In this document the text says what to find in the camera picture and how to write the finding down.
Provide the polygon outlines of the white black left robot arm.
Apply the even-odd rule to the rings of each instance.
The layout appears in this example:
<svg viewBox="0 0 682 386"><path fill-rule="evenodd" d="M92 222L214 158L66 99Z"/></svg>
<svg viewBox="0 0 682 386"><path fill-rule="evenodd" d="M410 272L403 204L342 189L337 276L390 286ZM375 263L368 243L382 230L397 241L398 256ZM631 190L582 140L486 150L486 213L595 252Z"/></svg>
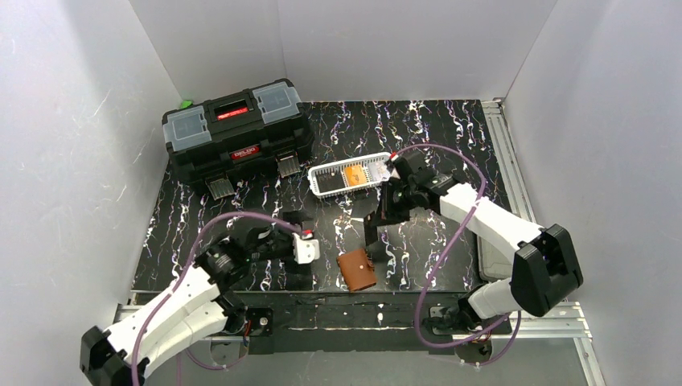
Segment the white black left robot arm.
<svg viewBox="0 0 682 386"><path fill-rule="evenodd" d="M279 218L234 211L210 220L191 247L178 279L129 316L80 343L80 370L92 385L142 385L161 364L214 334L244 345L272 333L273 311L248 307L232 287L258 261L308 265L319 259L311 216Z"/></svg>

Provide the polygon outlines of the black credit card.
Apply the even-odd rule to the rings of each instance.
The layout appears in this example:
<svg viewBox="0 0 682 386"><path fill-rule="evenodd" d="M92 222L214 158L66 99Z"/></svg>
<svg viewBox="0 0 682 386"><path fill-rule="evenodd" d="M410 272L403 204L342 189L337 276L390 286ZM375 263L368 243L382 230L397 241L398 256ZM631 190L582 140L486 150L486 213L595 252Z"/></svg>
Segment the black credit card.
<svg viewBox="0 0 682 386"><path fill-rule="evenodd" d="M318 175L317 183L318 190L321 194L337 191L346 187L343 176L340 173L327 173Z"/></svg>

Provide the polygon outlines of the brown leather card holder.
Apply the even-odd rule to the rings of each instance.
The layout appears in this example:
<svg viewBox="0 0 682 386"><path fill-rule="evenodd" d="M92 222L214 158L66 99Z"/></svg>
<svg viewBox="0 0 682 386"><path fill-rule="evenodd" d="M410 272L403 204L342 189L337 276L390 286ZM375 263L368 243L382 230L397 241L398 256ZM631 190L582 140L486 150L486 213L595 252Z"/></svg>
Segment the brown leather card holder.
<svg viewBox="0 0 682 386"><path fill-rule="evenodd" d="M339 255L336 261L349 292L365 290L376 285L374 265L364 248Z"/></svg>

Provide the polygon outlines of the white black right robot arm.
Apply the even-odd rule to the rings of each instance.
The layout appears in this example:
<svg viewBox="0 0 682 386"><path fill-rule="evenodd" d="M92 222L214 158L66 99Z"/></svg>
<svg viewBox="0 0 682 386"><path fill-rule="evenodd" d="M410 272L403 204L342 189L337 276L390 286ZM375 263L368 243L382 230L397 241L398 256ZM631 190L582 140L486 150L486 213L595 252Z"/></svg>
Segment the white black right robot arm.
<svg viewBox="0 0 682 386"><path fill-rule="evenodd" d="M497 315L546 315L583 283L571 235L542 227L491 202L469 184L437 172L415 154L393 155L375 211L364 217L368 249L378 249L378 229L409 221L418 207L453 220L495 247L511 263L510 277L480 285L458 300L450 320L474 328Z"/></svg>

